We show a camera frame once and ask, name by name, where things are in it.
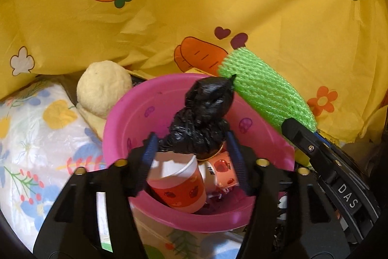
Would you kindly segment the small orange white paper cup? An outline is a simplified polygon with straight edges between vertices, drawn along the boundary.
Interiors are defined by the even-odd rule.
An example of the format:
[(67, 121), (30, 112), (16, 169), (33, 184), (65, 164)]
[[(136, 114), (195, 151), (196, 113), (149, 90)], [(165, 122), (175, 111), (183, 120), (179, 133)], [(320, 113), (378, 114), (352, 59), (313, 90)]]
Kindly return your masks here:
[(232, 187), (239, 185), (229, 152), (226, 150), (200, 162), (199, 171), (208, 195), (216, 192), (227, 193)]

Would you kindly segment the large orange apple paper cup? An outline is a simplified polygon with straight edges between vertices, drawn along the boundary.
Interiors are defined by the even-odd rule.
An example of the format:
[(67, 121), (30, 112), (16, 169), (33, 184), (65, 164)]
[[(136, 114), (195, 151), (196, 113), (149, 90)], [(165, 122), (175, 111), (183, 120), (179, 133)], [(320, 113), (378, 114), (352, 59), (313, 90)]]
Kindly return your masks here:
[(194, 154), (158, 152), (147, 183), (167, 206), (180, 212), (195, 213), (204, 206), (207, 199)]

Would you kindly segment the black plastic bag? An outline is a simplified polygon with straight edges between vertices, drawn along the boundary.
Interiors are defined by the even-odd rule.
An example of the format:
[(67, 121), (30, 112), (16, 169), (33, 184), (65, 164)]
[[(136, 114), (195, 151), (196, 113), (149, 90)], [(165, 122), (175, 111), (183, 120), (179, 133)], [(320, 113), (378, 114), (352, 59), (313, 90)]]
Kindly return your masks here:
[(195, 155), (219, 149), (229, 131), (225, 115), (234, 102), (234, 80), (234, 75), (197, 80), (159, 140), (159, 151)]

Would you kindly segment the green foam net sleeve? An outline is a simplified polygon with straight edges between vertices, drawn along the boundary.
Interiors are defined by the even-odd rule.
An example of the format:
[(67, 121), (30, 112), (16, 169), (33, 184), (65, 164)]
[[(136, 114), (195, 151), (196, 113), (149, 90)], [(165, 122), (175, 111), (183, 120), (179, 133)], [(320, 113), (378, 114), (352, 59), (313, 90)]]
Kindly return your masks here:
[(317, 130), (314, 114), (294, 86), (246, 47), (227, 55), (218, 67), (218, 75), (234, 75), (235, 92), (277, 132), (289, 118), (311, 132)]

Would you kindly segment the pink plastic bucket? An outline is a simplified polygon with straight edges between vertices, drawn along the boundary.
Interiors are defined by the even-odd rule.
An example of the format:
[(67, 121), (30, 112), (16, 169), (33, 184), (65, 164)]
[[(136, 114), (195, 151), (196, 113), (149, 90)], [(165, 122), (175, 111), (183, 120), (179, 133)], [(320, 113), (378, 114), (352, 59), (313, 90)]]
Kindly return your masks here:
[[(184, 106), (185, 94), (203, 76), (170, 74), (156, 77), (130, 89), (108, 115), (103, 134), (103, 156), (107, 165), (140, 147), (151, 132), (165, 136), (173, 116)], [(275, 167), (293, 170), (294, 148), (239, 95), (226, 115), (241, 145), (269, 160)], [(131, 203), (143, 214), (167, 226), (185, 231), (216, 233), (245, 226), (254, 198), (236, 188), (218, 201), (216, 210), (196, 215), (174, 210), (142, 191)]]

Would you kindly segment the floral plastic bed cover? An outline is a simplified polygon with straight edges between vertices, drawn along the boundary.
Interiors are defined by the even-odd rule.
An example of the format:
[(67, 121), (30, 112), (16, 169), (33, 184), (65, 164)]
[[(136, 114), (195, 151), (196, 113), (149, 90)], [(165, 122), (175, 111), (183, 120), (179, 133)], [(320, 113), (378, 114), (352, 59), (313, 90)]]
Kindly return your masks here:
[[(35, 82), (1, 102), (1, 212), (32, 249), (38, 232), (77, 166), (105, 167), (101, 140), (62, 85)], [(134, 212), (149, 258), (235, 258), (235, 233), (191, 233)]]

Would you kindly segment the cream round plush toy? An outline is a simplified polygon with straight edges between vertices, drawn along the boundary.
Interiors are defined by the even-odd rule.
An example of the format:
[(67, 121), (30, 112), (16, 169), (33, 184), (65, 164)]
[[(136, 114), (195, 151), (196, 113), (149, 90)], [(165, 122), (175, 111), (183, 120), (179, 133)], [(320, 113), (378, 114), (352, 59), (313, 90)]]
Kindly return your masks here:
[(76, 108), (99, 139), (103, 138), (113, 106), (132, 87), (129, 72), (109, 60), (90, 64), (81, 75), (76, 88)]

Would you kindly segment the yellow carrot print curtain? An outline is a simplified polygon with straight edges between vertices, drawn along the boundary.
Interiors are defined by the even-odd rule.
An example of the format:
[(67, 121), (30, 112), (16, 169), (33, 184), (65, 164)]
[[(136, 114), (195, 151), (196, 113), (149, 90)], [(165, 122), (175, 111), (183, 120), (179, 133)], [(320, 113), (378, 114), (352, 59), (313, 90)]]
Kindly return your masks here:
[(387, 0), (1, 0), (1, 96), (113, 60), (147, 77), (211, 72), (245, 45), (351, 142), (387, 116)]

